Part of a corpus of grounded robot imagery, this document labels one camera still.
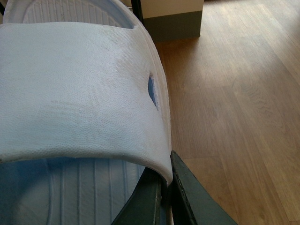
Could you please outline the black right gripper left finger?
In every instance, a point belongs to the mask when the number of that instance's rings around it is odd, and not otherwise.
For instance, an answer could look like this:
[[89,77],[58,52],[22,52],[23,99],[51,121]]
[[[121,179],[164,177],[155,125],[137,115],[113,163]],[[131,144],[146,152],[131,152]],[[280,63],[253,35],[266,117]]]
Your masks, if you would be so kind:
[[156,171],[145,168],[113,225],[168,225],[169,187]]

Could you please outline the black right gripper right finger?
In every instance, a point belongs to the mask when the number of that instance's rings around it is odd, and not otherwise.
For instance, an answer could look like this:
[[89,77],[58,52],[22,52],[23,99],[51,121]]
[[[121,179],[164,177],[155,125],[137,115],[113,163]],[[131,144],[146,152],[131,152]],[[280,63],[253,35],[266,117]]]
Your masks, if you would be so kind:
[[231,225],[232,218],[213,200],[179,155],[172,151],[171,208],[175,225]]

